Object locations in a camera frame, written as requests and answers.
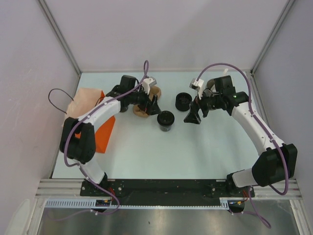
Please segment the black cup lid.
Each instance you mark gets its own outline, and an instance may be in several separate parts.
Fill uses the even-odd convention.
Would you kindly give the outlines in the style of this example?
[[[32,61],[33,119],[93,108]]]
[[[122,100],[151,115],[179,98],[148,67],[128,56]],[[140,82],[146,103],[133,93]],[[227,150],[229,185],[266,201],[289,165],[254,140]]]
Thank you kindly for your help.
[[[172,112],[170,111],[162,111],[161,113],[158,114],[157,116],[157,122],[170,122],[170,121],[175,121],[175,116]]]

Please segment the orange paper bag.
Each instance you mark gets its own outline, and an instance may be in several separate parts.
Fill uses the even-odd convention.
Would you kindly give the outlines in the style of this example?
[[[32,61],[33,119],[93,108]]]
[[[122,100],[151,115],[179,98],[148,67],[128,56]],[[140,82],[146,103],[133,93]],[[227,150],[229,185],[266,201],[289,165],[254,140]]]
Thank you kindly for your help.
[[[105,97],[101,89],[95,88],[79,88],[73,101],[67,107],[65,119],[78,118],[83,114],[89,113],[97,104]],[[108,142],[114,127],[115,117],[112,116],[106,121],[98,118],[94,124],[95,129],[95,145],[97,153],[104,154],[106,152]]]

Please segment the dark single cup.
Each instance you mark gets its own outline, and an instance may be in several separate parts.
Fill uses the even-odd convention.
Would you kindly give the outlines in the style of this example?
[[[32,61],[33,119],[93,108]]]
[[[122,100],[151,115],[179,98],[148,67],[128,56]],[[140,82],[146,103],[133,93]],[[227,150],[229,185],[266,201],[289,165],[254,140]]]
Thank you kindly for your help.
[[[161,131],[168,132],[172,129],[174,122],[173,121],[170,121],[170,122],[161,121],[161,122],[158,122],[158,124],[159,124],[159,128]]]

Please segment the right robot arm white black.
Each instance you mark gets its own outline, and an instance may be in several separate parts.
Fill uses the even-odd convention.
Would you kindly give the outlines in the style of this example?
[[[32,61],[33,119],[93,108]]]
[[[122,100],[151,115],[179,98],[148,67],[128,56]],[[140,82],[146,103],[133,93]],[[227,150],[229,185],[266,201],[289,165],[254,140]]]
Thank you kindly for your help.
[[[251,103],[250,94],[236,92],[231,76],[223,76],[204,83],[193,79],[190,88],[197,95],[189,104],[189,113],[185,123],[200,124],[202,111],[207,117],[209,111],[222,109],[233,117],[245,130],[259,155],[255,164],[241,171],[228,174],[225,190],[230,196],[238,196],[248,186],[273,187],[275,183],[285,182],[280,195],[287,194],[289,179],[294,176],[297,159],[297,148],[286,144],[266,125]]]

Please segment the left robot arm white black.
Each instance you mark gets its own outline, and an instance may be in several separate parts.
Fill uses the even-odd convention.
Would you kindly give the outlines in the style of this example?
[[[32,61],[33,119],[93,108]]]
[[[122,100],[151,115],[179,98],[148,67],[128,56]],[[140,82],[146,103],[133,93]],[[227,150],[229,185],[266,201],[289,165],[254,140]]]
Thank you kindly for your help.
[[[83,175],[92,181],[91,190],[96,195],[104,195],[108,190],[108,183],[103,181],[106,174],[94,156],[96,131],[114,115],[126,111],[130,104],[137,105],[148,115],[159,114],[157,95],[149,96],[156,83],[153,77],[145,76],[137,82],[135,77],[124,75],[120,83],[90,111],[78,118],[66,118],[59,149],[65,160],[73,160]]]

